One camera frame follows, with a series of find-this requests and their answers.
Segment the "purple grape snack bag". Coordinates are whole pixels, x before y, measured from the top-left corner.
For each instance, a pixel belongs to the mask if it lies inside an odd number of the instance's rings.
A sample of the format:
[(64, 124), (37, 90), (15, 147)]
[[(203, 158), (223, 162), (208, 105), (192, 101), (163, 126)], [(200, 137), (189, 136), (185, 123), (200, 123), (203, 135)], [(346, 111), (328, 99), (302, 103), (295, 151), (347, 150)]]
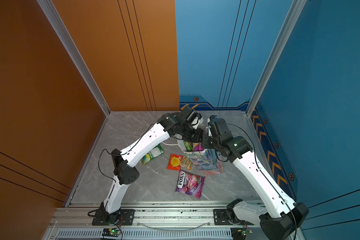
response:
[(202, 143), (193, 143), (193, 152), (203, 151)]

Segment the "green Lays chips bag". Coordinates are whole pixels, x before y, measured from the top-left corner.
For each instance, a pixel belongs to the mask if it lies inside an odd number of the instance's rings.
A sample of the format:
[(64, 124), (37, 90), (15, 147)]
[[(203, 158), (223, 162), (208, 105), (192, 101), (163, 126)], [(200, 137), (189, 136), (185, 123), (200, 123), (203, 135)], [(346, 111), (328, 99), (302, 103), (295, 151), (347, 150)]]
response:
[(186, 152), (193, 152), (194, 151), (194, 144), (190, 142), (184, 142)]

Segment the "green white snack packet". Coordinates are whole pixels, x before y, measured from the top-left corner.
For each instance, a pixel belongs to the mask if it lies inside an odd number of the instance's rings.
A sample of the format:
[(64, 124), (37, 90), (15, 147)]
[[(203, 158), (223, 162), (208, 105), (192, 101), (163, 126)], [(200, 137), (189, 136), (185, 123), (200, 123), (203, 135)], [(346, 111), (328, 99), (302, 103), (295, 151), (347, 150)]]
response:
[(141, 159), (142, 165), (146, 165), (151, 160), (162, 155), (163, 153), (164, 153), (164, 150), (163, 150), (162, 146), (160, 144), (158, 144), (157, 146), (155, 146), (152, 150), (150, 150), (147, 154), (145, 154), (142, 157), (142, 159)]

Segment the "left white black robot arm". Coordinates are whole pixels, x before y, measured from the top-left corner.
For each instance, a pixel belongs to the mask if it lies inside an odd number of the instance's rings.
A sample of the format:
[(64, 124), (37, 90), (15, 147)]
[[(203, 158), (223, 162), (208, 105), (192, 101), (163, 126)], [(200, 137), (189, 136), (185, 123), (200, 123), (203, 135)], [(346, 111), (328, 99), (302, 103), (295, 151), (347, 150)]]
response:
[(202, 115), (186, 106), (180, 112), (162, 115), (130, 146), (121, 151), (113, 150), (110, 153), (114, 164), (113, 183), (106, 199), (96, 210), (94, 221), (105, 225), (116, 223), (129, 185), (140, 176), (137, 163), (154, 147), (176, 135), (186, 142), (200, 143), (204, 132), (199, 127), (202, 122)]

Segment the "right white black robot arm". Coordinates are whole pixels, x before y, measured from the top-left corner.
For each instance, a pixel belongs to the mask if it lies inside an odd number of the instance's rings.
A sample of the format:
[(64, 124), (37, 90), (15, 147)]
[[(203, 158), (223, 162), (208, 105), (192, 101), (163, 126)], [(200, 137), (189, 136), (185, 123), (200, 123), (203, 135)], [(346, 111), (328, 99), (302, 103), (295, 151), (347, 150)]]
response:
[(233, 223), (248, 221), (259, 226), (270, 240), (284, 240), (297, 236), (297, 229), (307, 217), (309, 210), (303, 203), (296, 203), (257, 158), (255, 146), (247, 139), (234, 138), (231, 132), (218, 134), (206, 128), (203, 148), (220, 152), (243, 173), (260, 196), (263, 208), (236, 199), (227, 205), (227, 214)]

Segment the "floral paper gift bag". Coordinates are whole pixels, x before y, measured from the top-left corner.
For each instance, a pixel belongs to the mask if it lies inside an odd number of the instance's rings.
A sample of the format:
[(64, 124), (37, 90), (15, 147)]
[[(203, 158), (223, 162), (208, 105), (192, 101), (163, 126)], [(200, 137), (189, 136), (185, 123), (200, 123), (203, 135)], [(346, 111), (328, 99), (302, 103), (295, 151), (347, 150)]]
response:
[(178, 146), (184, 153), (184, 156), (192, 161), (193, 165), (205, 176), (219, 175), (223, 173), (222, 161), (218, 159), (220, 156), (213, 149), (206, 149), (201, 152), (186, 152), (184, 141), (177, 140), (177, 144), (170, 144), (170, 146)]

